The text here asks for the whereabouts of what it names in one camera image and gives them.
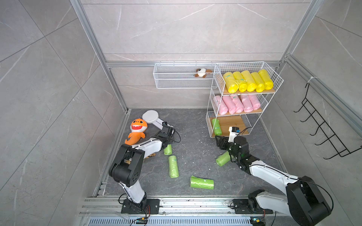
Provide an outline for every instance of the white round disc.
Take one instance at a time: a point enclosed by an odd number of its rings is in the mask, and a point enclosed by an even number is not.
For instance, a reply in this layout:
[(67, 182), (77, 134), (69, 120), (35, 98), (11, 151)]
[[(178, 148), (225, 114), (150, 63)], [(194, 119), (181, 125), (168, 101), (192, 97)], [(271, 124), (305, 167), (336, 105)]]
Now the white round disc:
[(158, 112), (155, 110), (148, 110), (142, 115), (142, 119), (148, 124), (154, 123), (158, 119)]

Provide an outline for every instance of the pink garbage bag roll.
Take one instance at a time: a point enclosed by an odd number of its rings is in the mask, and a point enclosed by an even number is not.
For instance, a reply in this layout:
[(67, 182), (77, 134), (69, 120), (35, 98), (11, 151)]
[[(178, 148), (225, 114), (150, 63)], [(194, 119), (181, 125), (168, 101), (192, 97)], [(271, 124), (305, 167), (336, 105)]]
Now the pink garbage bag roll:
[(235, 106), (234, 102), (231, 100), (231, 97), (223, 96), (223, 101), (224, 101), (227, 109), (229, 110), (230, 115), (234, 114), (236, 111), (236, 106)]
[(253, 109), (257, 110), (260, 108), (261, 104), (258, 100), (258, 97), (255, 94), (249, 94), (249, 100), (251, 102), (251, 104), (253, 105)]
[(242, 96), (241, 96), (241, 102), (242, 102), (243, 105), (244, 105), (244, 112), (245, 112), (245, 113), (248, 113), (248, 112), (251, 112), (251, 111), (254, 110), (254, 109), (253, 109), (253, 105), (251, 104), (248, 95), (242, 95)]
[(221, 96), (215, 96), (215, 100), (216, 100), (216, 103), (218, 104), (218, 105), (220, 105), (220, 107), (219, 107), (219, 114), (220, 115), (225, 115), (226, 113), (227, 113), (227, 107), (226, 107), (226, 105), (225, 105), (225, 103), (224, 103), (224, 101), (221, 99)]
[(241, 113), (244, 110), (244, 105), (241, 103), (238, 95), (231, 95), (230, 97), (236, 106), (236, 113)]

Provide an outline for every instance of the black wire hook rack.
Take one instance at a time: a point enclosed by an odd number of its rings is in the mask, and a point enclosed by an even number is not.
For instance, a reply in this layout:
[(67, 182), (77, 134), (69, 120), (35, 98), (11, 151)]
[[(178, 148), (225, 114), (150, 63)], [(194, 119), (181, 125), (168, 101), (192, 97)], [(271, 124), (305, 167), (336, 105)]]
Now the black wire hook rack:
[[(311, 117), (311, 118), (317, 123), (317, 125), (318, 125), (316, 132), (315, 132), (314, 134), (311, 134), (311, 133), (310, 133), (310, 135), (311, 135), (311, 136), (316, 135), (317, 132), (318, 132), (318, 130), (321, 129), (322, 132), (324, 133), (324, 135), (325, 135), (326, 138), (327, 138), (327, 139), (326, 139), (325, 141), (323, 141), (322, 143), (320, 143), (320, 144), (315, 144), (315, 145), (319, 146), (319, 145), (324, 144), (326, 141), (329, 141), (329, 142), (331, 143), (331, 145), (333, 146), (333, 148), (336, 150), (337, 154), (333, 155), (332, 157), (324, 158), (324, 159), (331, 159), (331, 158), (333, 158), (333, 157), (335, 157), (335, 156), (337, 156), (337, 155), (339, 155), (340, 157), (344, 157), (344, 156), (346, 156), (346, 155), (352, 154), (353, 152), (362, 149), (362, 146), (360, 146), (360, 148), (358, 148), (358, 149), (356, 149), (356, 150), (354, 150), (354, 151), (348, 150), (348, 148), (344, 145), (344, 143), (343, 143), (343, 142), (341, 141), (341, 139), (337, 136), (337, 134), (334, 132), (334, 130), (330, 127), (330, 125), (326, 122), (326, 120), (321, 116), (321, 114), (316, 110), (316, 108), (312, 105), (312, 103), (309, 102), (309, 100), (307, 99), (307, 93), (308, 93), (308, 89), (309, 89), (309, 83), (307, 83), (304, 88), (307, 88), (307, 91), (306, 91), (306, 95), (305, 95), (304, 99), (302, 100), (302, 106), (300, 107), (299, 110), (294, 111), (294, 112), (297, 113), (297, 112), (299, 112), (299, 111), (304, 107), (304, 108), (308, 111), (309, 116), (308, 116), (308, 118), (307, 118), (306, 120), (304, 120), (304, 121), (301, 120), (301, 122), (305, 122), (305, 121), (307, 121), (307, 120)], [(310, 112), (310, 111), (308, 110), (308, 108), (306, 108), (306, 106), (305, 106), (306, 103), (309, 103), (310, 106), (313, 108), (313, 111), (312, 111), (312, 112)], [(319, 124), (319, 123), (317, 122), (317, 120), (315, 119), (315, 117), (313, 116), (314, 113), (317, 113), (317, 114), (322, 118), (323, 121), (322, 121), (321, 124)], [(326, 124), (326, 125), (329, 127), (329, 129), (332, 131), (332, 135), (331, 135), (331, 136), (327, 136), (326, 132), (325, 132), (325, 131), (323, 130), (323, 128), (321, 127), (323, 124)], [(339, 140), (339, 142), (342, 144), (342, 146), (344, 147), (344, 149), (343, 149), (342, 151), (338, 151), (337, 148), (335, 147), (335, 145), (333, 144), (333, 142), (332, 142), (332, 140), (331, 140), (331, 138), (333, 138), (333, 137), (336, 137), (336, 138)]]

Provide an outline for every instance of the stuffed animal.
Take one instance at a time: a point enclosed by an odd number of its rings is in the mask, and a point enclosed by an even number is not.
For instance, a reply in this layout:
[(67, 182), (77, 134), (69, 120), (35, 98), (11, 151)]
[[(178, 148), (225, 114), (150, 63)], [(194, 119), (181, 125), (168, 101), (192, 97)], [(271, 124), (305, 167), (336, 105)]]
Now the stuffed animal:
[(206, 78), (206, 76), (210, 73), (212, 73), (212, 70), (210, 69), (205, 69), (205, 68), (200, 68), (196, 70), (197, 74), (195, 74), (196, 78)]
[(131, 123), (131, 133), (128, 135), (129, 140), (125, 140), (125, 144), (134, 145), (141, 137), (145, 138), (143, 133), (147, 129), (147, 123), (143, 119), (136, 119)]

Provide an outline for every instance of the zip tie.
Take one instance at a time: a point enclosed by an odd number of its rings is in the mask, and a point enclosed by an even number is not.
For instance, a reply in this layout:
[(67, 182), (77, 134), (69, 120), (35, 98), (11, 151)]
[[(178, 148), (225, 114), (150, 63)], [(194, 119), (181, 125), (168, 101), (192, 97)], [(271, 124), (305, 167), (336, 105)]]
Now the zip tie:
[(310, 81), (312, 78), (318, 78), (318, 77), (313, 77), (313, 76), (311, 76), (311, 78), (307, 81), (307, 83), (309, 83), (309, 81)]

